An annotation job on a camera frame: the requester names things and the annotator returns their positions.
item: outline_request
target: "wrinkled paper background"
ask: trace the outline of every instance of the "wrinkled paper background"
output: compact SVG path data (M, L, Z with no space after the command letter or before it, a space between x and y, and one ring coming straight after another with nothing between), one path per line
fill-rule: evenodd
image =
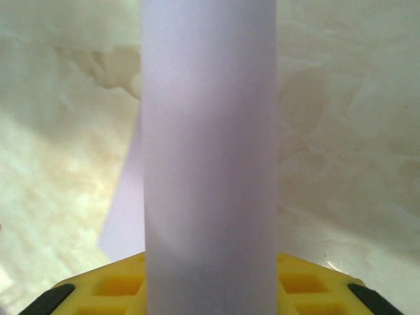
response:
M420 2L278 3L279 250L417 314ZM7 314L109 262L97 246L109 208L117 219L136 210L127 200L141 198L141 182L121 171L141 99L139 12L134 0L0 2ZM104 233L124 249L102 242L111 259L141 248L109 222Z

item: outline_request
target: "yellow plastic base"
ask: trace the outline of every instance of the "yellow plastic base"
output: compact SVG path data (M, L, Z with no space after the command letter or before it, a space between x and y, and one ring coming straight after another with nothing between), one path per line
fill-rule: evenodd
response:
M280 315L372 315L347 287L364 286L359 279L283 253L278 270ZM146 315L144 253L55 287L63 284L74 284L75 290L52 315Z

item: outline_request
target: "black plastic edge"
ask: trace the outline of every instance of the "black plastic edge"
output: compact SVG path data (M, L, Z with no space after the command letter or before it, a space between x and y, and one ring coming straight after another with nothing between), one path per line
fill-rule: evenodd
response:
M378 292L351 283L347 285L350 291L373 313L373 315L403 315L395 306L389 303Z
M44 292L19 315L51 315L75 289L71 283Z

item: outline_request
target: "rolled paper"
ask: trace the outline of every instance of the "rolled paper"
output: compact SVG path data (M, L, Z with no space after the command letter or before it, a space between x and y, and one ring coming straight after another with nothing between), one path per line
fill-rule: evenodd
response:
M277 314L276 0L143 0L149 315Z

